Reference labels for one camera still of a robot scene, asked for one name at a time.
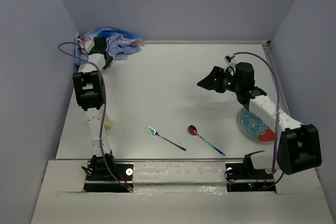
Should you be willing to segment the blue princess print placemat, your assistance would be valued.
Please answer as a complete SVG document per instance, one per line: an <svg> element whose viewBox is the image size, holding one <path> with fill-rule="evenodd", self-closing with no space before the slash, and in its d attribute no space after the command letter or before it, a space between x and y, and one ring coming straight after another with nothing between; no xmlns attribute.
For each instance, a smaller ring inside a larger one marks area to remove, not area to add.
<svg viewBox="0 0 336 224"><path fill-rule="evenodd" d="M84 59L87 60L90 54L96 54L94 49L87 52L84 48L84 43L89 38L94 39L95 37L106 37L107 50L109 55L113 57L113 61L126 60L129 54L139 52L144 46L144 40L141 36L112 27L96 28L84 34L77 33L75 36L76 45L74 46L76 56L74 63L76 65L84 64Z"/></svg>

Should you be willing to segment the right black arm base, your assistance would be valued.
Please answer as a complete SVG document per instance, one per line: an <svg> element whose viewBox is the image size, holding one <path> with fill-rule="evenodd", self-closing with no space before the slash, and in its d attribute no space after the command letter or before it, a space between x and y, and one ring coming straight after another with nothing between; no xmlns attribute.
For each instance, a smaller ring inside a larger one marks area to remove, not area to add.
<svg viewBox="0 0 336 224"><path fill-rule="evenodd" d="M276 191L275 186L269 187L275 182L273 175L264 170L246 168L243 163L225 164L224 178L228 193Z"/></svg>

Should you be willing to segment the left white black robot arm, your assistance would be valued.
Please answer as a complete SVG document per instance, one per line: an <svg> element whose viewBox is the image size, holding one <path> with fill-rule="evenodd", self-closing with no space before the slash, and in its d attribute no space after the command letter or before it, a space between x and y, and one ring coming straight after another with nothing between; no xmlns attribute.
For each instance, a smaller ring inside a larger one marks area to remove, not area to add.
<svg viewBox="0 0 336 224"><path fill-rule="evenodd" d="M99 173L104 179L116 174L112 149L107 141L104 120L106 117L106 90L101 71L112 62L107 52L105 37L95 37L85 43L88 62L72 76L77 104L84 110L89 125L92 158L86 168L88 174Z"/></svg>

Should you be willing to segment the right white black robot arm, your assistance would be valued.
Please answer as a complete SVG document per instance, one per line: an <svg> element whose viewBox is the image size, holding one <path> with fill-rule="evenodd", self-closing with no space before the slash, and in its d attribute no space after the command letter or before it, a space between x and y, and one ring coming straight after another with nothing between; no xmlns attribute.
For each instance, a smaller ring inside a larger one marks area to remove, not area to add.
<svg viewBox="0 0 336 224"><path fill-rule="evenodd" d="M215 66L197 86L217 93L235 93L237 101L274 132L274 149L268 162L271 170L291 175L322 164L318 129L312 124L300 123L274 104L267 93L255 85L250 63L240 62L225 69Z"/></svg>

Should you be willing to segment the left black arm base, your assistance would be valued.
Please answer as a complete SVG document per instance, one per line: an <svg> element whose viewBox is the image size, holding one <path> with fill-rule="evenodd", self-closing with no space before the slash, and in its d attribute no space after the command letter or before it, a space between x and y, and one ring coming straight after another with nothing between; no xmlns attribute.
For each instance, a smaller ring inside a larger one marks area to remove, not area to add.
<svg viewBox="0 0 336 224"><path fill-rule="evenodd" d="M83 190L88 193L133 193L134 163L117 162L114 177L106 170L93 171L88 165L82 166L86 173Z"/></svg>

